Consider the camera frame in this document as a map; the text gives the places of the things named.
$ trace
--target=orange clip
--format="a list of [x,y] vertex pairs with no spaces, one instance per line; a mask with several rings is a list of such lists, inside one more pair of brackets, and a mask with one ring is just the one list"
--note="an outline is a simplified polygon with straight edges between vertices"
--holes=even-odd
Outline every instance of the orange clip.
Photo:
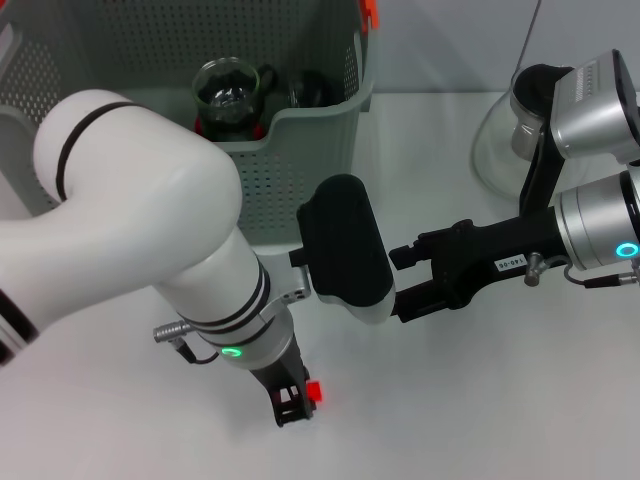
[[380,17],[378,17],[378,6],[376,0],[360,0],[360,10],[362,11],[362,32],[369,31],[369,19],[374,30],[380,27]]

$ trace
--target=wire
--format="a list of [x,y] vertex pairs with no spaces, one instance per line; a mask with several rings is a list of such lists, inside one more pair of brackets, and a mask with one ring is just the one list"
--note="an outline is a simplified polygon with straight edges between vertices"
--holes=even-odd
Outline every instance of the wire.
[[566,266],[564,267],[564,278],[566,278],[568,281],[570,281],[574,285],[582,285],[582,286],[584,286],[584,282],[583,281],[578,280],[577,278],[573,278],[569,274],[569,271],[573,268],[573,262],[571,261],[571,259],[569,257],[567,257],[565,255],[557,255],[555,257],[551,257],[551,258],[545,260],[545,262],[550,267],[552,267],[553,264],[555,264],[555,263],[559,263],[559,262],[565,263]]
[[209,358],[204,358],[202,360],[196,360],[193,363],[194,363],[194,365],[206,365],[207,363],[213,362],[219,356],[220,356],[220,354],[218,352],[216,352],[213,355],[211,355]]
[[516,71],[513,72],[513,76],[511,77],[511,83],[513,83],[513,79],[516,78],[520,67],[522,66],[522,60],[524,59],[525,53],[527,53],[527,47],[529,46],[529,40],[531,40],[531,34],[533,33],[533,27],[536,24],[536,20],[538,19],[538,12],[540,11],[540,6],[542,5],[542,0],[538,0],[536,4],[536,9],[533,12],[533,17],[531,18],[531,23],[529,24],[529,30],[527,31],[527,36],[524,39],[524,45],[522,45],[522,51],[520,52],[520,57],[518,58],[518,63],[516,64]]

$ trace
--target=gray plastic basket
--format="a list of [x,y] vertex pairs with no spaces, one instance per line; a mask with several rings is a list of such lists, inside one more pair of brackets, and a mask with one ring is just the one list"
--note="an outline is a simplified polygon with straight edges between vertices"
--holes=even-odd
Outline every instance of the gray plastic basket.
[[[322,180],[350,171],[358,116],[369,108],[376,32],[359,5],[358,0],[8,0],[0,10],[0,126],[38,125],[65,96],[104,88],[192,128],[196,109],[189,85],[209,60],[233,55],[255,65],[269,63],[285,82],[289,73],[319,70],[342,81],[345,102],[280,110],[265,139],[220,144],[242,177],[239,225],[247,238],[297,241],[298,206]],[[276,110],[277,102],[269,100],[267,111]],[[55,204],[40,188],[24,151],[1,148],[0,170],[37,215]]]

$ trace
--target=white table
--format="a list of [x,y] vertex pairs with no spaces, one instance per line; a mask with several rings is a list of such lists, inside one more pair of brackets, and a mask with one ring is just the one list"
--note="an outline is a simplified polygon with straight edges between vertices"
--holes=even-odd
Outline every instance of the white table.
[[[468,168],[496,98],[375,97],[354,169],[387,249],[515,215]],[[427,278],[425,264],[397,285]],[[325,401],[279,429],[248,372],[154,344],[153,326],[176,317],[146,289],[59,322],[2,372],[0,478],[636,480],[638,306],[636,288],[586,292],[560,271],[407,325],[367,327],[312,298],[293,313]]]

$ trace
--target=green led light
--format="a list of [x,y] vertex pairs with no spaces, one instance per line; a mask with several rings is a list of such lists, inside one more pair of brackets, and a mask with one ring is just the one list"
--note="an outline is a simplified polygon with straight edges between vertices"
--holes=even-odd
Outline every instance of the green led light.
[[240,350],[239,348],[223,348],[222,354],[226,355],[227,357],[238,358],[242,356],[242,350]]

